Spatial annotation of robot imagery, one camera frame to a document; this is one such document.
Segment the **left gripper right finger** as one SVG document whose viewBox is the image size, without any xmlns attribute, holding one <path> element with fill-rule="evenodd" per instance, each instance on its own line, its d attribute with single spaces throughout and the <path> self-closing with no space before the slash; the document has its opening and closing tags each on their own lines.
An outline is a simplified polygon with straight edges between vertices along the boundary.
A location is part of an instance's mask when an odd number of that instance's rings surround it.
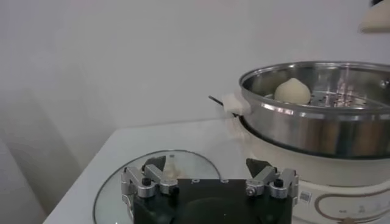
<svg viewBox="0 0 390 224">
<path fill-rule="evenodd" d="M 246 159 L 246 166 L 252 178 L 246 180 L 246 194 L 257 197 L 268 193 L 279 200 L 292 198 L 293 206 L 297 204 L 299 176 L 294 169 L 279 171 L 267 161 L 253 158 Z"/>
</svg>

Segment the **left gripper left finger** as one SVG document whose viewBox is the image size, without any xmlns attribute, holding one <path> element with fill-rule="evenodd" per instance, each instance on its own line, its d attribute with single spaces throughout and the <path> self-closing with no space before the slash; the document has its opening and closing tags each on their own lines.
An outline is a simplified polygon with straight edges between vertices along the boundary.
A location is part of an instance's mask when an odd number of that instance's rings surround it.
<svg viewBox="0 0 390 224">
<path fill-rule="evenodd" d="M 126 166 L 121 173 L 121 197 L 127 206 L 127 213 L 134 218 L 135 198 L 148 199 L 157 193 L 173 196 L 179 193 L 176 178 L 163 173 L 166 156 L 149 158 L 141 167 Z"/>
</svg>

